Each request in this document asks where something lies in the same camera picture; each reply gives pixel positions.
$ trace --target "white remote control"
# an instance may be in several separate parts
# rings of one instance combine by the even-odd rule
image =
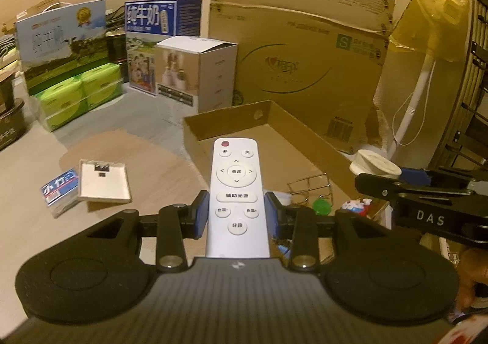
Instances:
[[[269,257],[258,144],[247,138],[214,143],[206,257]]]

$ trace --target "white pole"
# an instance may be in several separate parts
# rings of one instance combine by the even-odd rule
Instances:
[[[419,104],[420,97],[424,93],[425,86],[429,81],[431,76],[432,69],[434,67],[435,58],[430,55],[429,53],[425,55],[424,63],[420,70],[419,79],[417,80],[417,84],[415,85],[415,89],[412,94],[412,98],[410,99],[410,103],[408,104],[407,110],[402,118],[402,122],[398,127],[397,132],[395,133],[395,139],[391,143],[390,148],[388,149],[388,159],[391,160],[395,151],[397,149],[397,143],[401,143],[405,133],[407,132],[408,126],[412,121],[413,115],[415,114],[415,110]]]

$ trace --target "yellow plastic bag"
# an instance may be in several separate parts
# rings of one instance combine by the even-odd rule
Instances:
[[[464,59],[470,0],[412,0],[396,25],[391,48]]]

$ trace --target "black circular cover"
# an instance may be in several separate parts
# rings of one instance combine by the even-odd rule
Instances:
[[[115,241],[65,242],[20,268],[16,292],[28,314],[63,323],[88,323],[121,313],[148,285],[144,263]]]
[[[351,312],[380,324],[443,317],[457,294],[452,264],[420,246],[385,248],[351,250],[324,265],[321,275],[330,294]]]

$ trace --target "green bottle cap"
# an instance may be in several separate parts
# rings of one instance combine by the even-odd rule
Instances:
[[[328,215],[332,211],[332,206],[325,198],[317,198],[312,204],[313,210],[317,215]]]

